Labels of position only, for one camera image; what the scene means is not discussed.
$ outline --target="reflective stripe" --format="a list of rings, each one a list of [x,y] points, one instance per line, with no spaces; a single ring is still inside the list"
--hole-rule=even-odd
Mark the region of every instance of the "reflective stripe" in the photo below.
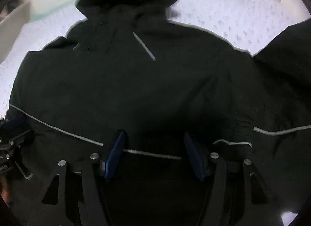
[[[37,122],[42,123],[42,124],[44,124],[44,125],[50,127],[51,129],[54,129],[54,130],[57,130],[57,131],[59,131],[59,132],[62,132],[62,133],[64,133],[64,134],[66,134],[66,135],[69,135],[69,136],[72,136],[72,137],[75,137],[75,138],[84,140],[84,141],[89,142],[89,143],[91,143],[91,144],[95,144],[95,145],[99,145],[99,146],[103,146],[103,145],[104,145],[104,144],[102,144],[102,143],[100,143],[100,142],[96,142],[96,141],[94,141],[94,140],[85,138],[85,137],[83,137],[83,136],[78,136],[78,135],[76,135],[76,134],[72,134],[72,133],[69,133],[69,132],[67,132],[67,131],[64,131],[64,130],[61,130],[61,129],[59,129],[59,128],[56,128],[56,127],[54,127],[54,126],[51,126],[51,125],[49,125],[49,124],[47,124],[47,123],[45,123],[45,122],[43,122],[43,121],[40,121],[39,119],[37,119],[37,118],[35,118],[35,117],[33,117],[33,116],[27,114],[25,111],[21,110],[20,108],[18,108],[18,107],[16,107],[16,106],[12,105],[12,104],[10,104],[10,103],[9,103],[9,105],[10,105],[11,107],[13,107],[13,108],[15,108],[15,109],[21,111],[22,113],[24,113],[24,114],[27,115],[28,117],[30,117],[30,118],[36,120]]]
[[[146,52],[149,54],[149,56],[152,58],[153,61],[156,60],[156,58],[154,57],[154,55],[151,53],[151,51],[147,48],[147,46],[144,44],[144,42],[138,37],[138,35],[136,35],[135,32],[133,32],[134,37],[137,39],[137,41],[144,47],[144,49],[146,50]]]
[[[150,157],[156,157],[156,158],[163,158],[163,159],[181,159],[181,157],[177,156],[171,156],[171,155],[163,155],[163,154],[155,154],[145,151],[136,151],[136,150],[129,150],[129,149],[123,149],[123,152],[131,153],[131,154],[139,154],[144,156],[150,156]]]
[[[227,140],[224,140],[224,139],[216,140],[215,142],[213,142],[213,145],[217,144],[218,142],[224,142],[227,145],[249,145],[250,147],[252,147],[252,144],[249,142],[228,142]]]
[[[26,174],[23,172],[23,169],[19,166],[19,164],[15,161],[16,166],[18,167],[18,169],[20,170],[21,174],[24,176],[25,179],[30,180],[34,174],[31,173],[28,176],[26,176]]]
[[[80,45],[80,43],[77,43],[77,45],[76,45],[75,47],[73,47],[73,50],[74,50],[75,48],[77,48],[79,45]]]
[[[295,132],[298,130],[307,130],[307,129],[311,129],[311,125],[301,126],[301,127],[296,127],[296,128],[292,128],[292,129],[288,129],[288,130],[281,130],[281,131],[266,131],[266,130],[259,129],[257,127],[254,127],[253,130],[256,132],[268,135],[268,136],[279,136],[279,135]]]

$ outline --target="black metal clamp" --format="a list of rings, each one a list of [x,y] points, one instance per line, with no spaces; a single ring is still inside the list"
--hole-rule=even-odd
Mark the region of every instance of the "black metal clamp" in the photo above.
[[[17,168],[25,179],[33,174],[24,166],[20,150],[33,140],[33,131],[25,125],[25,117],[0,120],[0,175]]]
[[[111,148],[92,153],[74,165],[60,160],[44,183],[27,225],[108,226],[97,181],[113,177],[125,140],[125,131],[118,130]]]
[[[212,190],[206,195],[206,202],[197,225],[248,226],[250,222],[252,226],[283,225],[278,204],[250,159],[243,162],[224,160],[218,153],[210,152],[205,145],[200,144],[187,132],[184,143],[197,178],[204,181],[213,176]],[[229,175],[235,176],[235,185],[243,187],[238,195],[230,194],[230,190],[233,190],[231,193],[235,191],[234,184],[228,181]],[[259,192],[263,199],[256,201],[254,196]],[[237,203],[242,204],[239,215],[235,208]]]

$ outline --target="black fabric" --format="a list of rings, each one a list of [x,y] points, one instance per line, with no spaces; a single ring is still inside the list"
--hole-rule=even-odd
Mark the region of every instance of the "black fabric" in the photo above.
[[[182,159],[121,157],[114,178],[100,185],[114,225],[195,224],[211,181],[195,177],[184,149],[175,153]]]
[[[37,176],[33,176],[30,180],[24,179],[18,169],[15,169],[14,172],[9,172],[7,179],[10,187],[10,197],[12,200],[10,210],[19,220],[20,225],[26,226],[29,215],[32,212],[34,204],[38,198],[39,190],[41,190],[42,183]]]
[[[99,2],[80,0],[77,7],[86,1]],[[87,16],[91,11],[92,16],[70,30],[67,45],[59,38],[44,50],[27,54],[10,103],[104,147],[117,129],[127,131],[130,144],[137,134],[185,130],[205,143],[217,139],[251,142],[259,101],[249,55],[211,34],[169,23],[164,5],[175,0],[155,1],[146,0],[141,6],[144,2],[138,0],[137,7],[112,0],[102,5],[97,16],[92,6],[80,9]],[[56,137],[63,156],[72,152],[67,141],[85,143],[30,118],[28,122],[38,133],[28,152],[34,165],[54,165],[59,158]],[[36,154],[44,160],[35,162]],[[72,154],[68,158],[82,157],[77,151]]]

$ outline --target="metal bolt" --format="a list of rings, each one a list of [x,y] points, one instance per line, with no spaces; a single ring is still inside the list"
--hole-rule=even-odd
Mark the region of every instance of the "metal bolt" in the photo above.
[[[93,159],[93,160],[98,159],[98,157],[99,157],[99,155],[96,152],[92,153],[91,156],[90,156],[90,158]]]
[[[218,155],[217,152],[212,152],[212,153],[210,154],[210,157],[211,157],[212,159],[218,159],[218,158],[219,158],[219,155]]]
[[[66,161],[65,161],[65,160],[59,161],[59,166],[64,166],[65,164],[66,164]]]
[[[252,162],[249,159],[244,159],[244,164],[246,165],[251,165]]]

